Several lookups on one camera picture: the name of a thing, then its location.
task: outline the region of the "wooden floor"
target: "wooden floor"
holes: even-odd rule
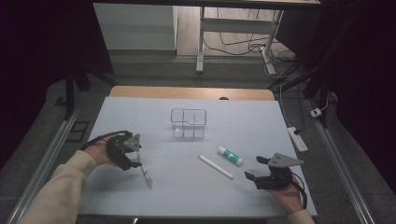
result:
[[[217,8],[207,7],[205,9],[206,18],[226,18],[239,20],[261,20],[270,21],[273,18],[273,10],[263,9],[242,9],[242,8]],[[177,28],[177,55],[178,56],[196,56],[199,39],[199,25],[200,25],[200,8],[199,7],[177,7],[178,28]],[[205,46],[205,56],[246,56],[246,57],[261,57],[259,52],[248,52],[248,42],[241,44],[230,43],[251,41],[251,44],[265,44],[265,38],[268,35],[253,35],[252,34],[230,34],[230,33],[205,33],[204,38],[206,44],[212,48]],[[274,43],[272,46],[273,53],[277,55],[280,51],[287,48],[280,43]]]

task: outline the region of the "white stick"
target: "white stick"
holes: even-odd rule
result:
[[[206,164],[210,165],[211,167],[215,168],[216,170],[218,170],[219,172],[221,172],[222,174],[226,175],[228,178],[233,179],[233,175],[228,173],[227,171],[223,170],[221,167],[217,166],[215,163],[213,163],[213,161],[208,160],[206,157],[204,157],[203,155],[200,155],[198,157],[201,161],[206,162]]]

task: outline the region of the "hand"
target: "hand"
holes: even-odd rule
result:
[[[293,181],[298,184],[294,175]],[[288,185],[283,189],[268,189],[267,191],[274,195],[290,214],[303,210],[300,191],[293,185]]]
[[[105,137],[84,149],[86,153],[90,154],[93,157],[93,159],[96,161],[96,165],[99,166],[105,163],[116,165],[113,161],[110,160],[106,152],[107,140],[114,136],[116,136],[116,134]]]

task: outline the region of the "glue stick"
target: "glue stick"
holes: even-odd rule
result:
[[[232,161],[236,165],[241,165],[242,159],[239,158],[237,155],[233,154],[230,150],[228,150],[225,147],[220,146],[218,149],[218,153],[223,155],[225,158],[227,158],[229,161]]]

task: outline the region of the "wearable hand device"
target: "wearable hand device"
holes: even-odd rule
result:
[[[245,172],[245,177],[256,184],[257,189],[283,189],[292,184],[303,195],[303,208],[306,208],[307,199],[304,189],[293,181],[293,173],[290,168],[294,165],[304,164],[303,161],[276,153],[271,159],[256,157],[257,162],[268,165],[270,170],[269,176],[256,177],[253,174]]]
[[[107,140],[106,144],[106,152],[108,157],[116,163],[122,170],[129,170],[131,167],[139,167],[142,163],[138,161],[131,161],[125,153],[129,152],[138,152],[141,148],[140,142],[140,134],[137,133],[133,135],[128,131],[118,131],[114,133],[107,133],[105,135],[97,136],[91,141],[87,142],[84,147],[81,149],[85,149],[86,147],[100,141],[104,140],[104,138],[109,137],[111,135],[115,135]]]

